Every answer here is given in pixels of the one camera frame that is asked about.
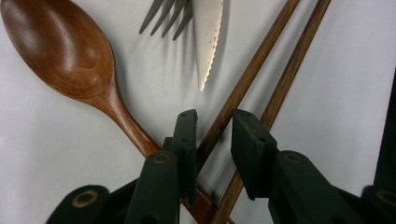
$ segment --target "brown spoon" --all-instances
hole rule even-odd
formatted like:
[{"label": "brown spoon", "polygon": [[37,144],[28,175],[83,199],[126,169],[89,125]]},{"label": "brown spoon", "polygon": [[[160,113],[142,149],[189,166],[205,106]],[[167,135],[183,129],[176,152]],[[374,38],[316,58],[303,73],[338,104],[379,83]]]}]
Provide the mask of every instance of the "brown spoon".
[{"label": "brown spoon", "polygon": [[111,47],[80,7],[68,0],[3,0],[1,14],[18,53],[45,83],[105,112],[145,157],[160,150],[129,115]]}]

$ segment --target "spoon bowl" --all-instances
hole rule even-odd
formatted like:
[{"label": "spoon bowl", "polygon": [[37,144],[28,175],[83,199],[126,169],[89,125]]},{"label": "spoon bowl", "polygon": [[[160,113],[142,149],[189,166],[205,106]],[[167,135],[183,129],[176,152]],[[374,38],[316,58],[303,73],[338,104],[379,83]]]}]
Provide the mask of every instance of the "spoon bowl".
[{"label": "spoon bowl", "polygon": [[111,47],[93,19],[68,0],[3,0],[14,47],[50,87],[110,116],[147,157],[160,147],[120,98]]}]

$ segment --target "knife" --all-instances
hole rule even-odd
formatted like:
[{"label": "knife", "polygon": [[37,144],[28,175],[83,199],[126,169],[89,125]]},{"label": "knife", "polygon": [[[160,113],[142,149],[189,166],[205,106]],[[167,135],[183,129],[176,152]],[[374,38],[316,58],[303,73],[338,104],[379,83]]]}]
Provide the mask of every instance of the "knife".
[{"label": "knife", "polygon": [[202,91],[209,76],[223,11],[223,0],[192,0],[198,88]]}]

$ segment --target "chopstick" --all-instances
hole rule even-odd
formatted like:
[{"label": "chopstick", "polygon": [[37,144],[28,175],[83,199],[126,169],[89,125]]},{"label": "chopstick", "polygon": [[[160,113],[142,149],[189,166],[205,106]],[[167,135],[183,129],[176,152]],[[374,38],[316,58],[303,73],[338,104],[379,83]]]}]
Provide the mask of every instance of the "chopstick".
[{"label": "chopstick", "polygon": [[[263,63],[278,40],[298,3],[299,0],[288,0],[285,6],[283,6],[274,24],[247,66],[244,74],[240,77],[233,92],[220,110],[203,142],[198,147],[198,151],[200,152],[198,171],[201,171],[204,166],[210,152],[218,142],[228,122],[231,120],[233,109],[239,106],[245,94],[248,92],[248,88],[259,73]],[[215,202],[201,188],[198,190],[198,197],[194,206],[186,207],[198,223],[209,223],[217,210]]]},{"label": "chopstick", "polygon": [[[324,14],[330,4],[331,0],[318,0],[311,17],[304,28],[304,31],[290,56],[290,60],[282,74],[282,77],[276,85],[273,95],[271,96],[270,102],[265,108],[260,122],[270,130],[274,124],[276,116],[282,106],[286,95],[291,87],[294,78],[303,62],[304,56],[308,51],[308,48],[318,30],[318,27],[324,17]],[[228,219],[233,206],[242,191],[243,183],[241,177],[237,171],[233,175],[220,204],[216,214],[213,217],[212,223],[224,223]]]}]

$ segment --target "fork tine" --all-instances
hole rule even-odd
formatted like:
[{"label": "fork tine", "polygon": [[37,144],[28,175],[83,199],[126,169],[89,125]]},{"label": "fork tine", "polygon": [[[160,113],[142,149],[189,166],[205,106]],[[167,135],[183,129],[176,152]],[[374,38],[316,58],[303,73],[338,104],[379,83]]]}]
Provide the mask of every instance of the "fork tine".
[{"label": "fork tine", "polygon": [[150,35],[154,35],[155,32],[158,30],[160,25],[163,23],[163,20],[165,20],[166,16],[168,15],[169,11],[171,10],[175,1],[176,0],[165,0],[165,3],[163,4],[163,13],[161,14],[161,17],[157,20],[157,23],[155,23],[155,26],[152,29]]},{"label": "fork tine", "polygon": [[148,27],[149,23],[154,18],[155,14],[157,14],[158,9],[160,9],[161,5],[163,4],[163,0],[154,0],[146,18],[143,20],[142,26],[140,27],[139,34],[142,34],[145,31],[146,27]]},{"label": "fork tine", "polygon": [[169,20],[168,24],[166,25],[165,29],[163,30],[163,34],[161,37],[166,36],[168,31],[171,29],[172,25],[175,23],[177,16],[180,14],[181,10],[186,4],[186,0],[178,0],[176,4],[176,8],[174,14],[172,15],[171,19]]},{"label": "fork tine", "polygon": [[186,28],[187,24],[189,24],[191,19],[192,19],[192,1],[190,1],[189,5],[187,6],[186,13],[184,14],[183,20],[181,20],[180,25],[177,27],[173,40],[176,40],[180,36],[180,34],[184,31],[184,28]]}]

